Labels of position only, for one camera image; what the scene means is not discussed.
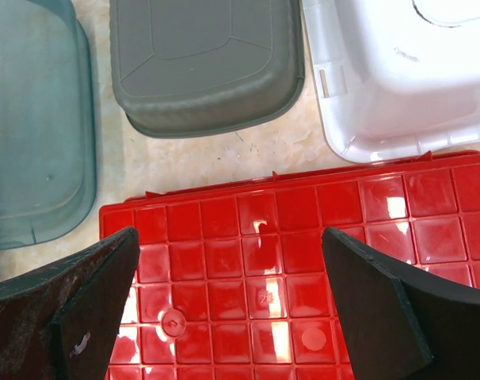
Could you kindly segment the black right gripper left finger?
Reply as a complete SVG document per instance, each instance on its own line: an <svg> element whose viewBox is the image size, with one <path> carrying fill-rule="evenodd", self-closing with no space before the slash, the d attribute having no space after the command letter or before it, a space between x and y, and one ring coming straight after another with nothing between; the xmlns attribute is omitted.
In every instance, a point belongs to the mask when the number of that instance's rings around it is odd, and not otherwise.
<svg viewBox="0 0 480 380"><path fill-rule="evenodd" d="M0 282L0 379L103 379L139 253L129 226Z"/></svg>

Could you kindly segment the grey-green plastic tub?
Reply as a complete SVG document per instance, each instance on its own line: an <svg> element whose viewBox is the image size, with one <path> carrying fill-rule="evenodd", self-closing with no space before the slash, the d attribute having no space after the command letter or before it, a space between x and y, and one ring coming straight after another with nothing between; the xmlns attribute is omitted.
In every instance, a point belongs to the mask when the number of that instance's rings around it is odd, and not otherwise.
<svg viewBox="0 0 480 380"><path fill-rule="evenodd" d="M112 1L112 87L138 132L216 135L282 116L305 81L297 1Z"/></svg>

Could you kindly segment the teal translucent plastic tub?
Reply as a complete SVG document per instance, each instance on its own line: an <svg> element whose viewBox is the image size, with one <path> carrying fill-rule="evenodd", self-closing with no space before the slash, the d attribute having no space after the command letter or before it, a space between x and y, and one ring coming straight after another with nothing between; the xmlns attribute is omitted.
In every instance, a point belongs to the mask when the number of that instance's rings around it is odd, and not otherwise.
<svg viewBox="0 0 480 380"><path fill-rule="evenodd" d="M70 1L0 1L0 251L63 236L96 196L90 46Z"/></svg>

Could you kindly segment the red plastic crate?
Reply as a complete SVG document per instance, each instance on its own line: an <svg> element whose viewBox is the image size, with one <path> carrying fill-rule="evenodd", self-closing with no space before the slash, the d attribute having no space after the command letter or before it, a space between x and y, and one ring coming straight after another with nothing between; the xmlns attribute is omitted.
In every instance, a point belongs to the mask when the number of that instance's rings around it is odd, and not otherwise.
<svg viewBox="0 0 480 380"><path fill-rule="evenodd" d="M480 289L480 152L147 193L99 223L141 249L107 378L350 379L323 230Z"/></svg>

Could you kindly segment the large white plastic container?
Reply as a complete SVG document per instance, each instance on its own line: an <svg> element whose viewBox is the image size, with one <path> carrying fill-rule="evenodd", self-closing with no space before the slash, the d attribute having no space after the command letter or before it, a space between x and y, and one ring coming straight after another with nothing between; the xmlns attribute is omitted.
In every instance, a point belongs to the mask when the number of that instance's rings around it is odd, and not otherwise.
<svg viewBox="0 0 480 380"><path fill-rule="evenodd" d="M305 1L322 129L357 163L480 143L480 1Z"/></svg>

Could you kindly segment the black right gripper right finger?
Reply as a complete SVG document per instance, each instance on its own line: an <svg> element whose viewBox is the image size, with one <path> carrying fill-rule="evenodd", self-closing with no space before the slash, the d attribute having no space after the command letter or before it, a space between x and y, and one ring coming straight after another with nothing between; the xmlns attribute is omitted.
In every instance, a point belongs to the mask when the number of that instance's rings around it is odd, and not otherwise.
<svg viewBox="0 0 480 380"><path fill-rule="evenodd" d="M356 379L480 379L480 290L327 227L322 252Z"/></svg>

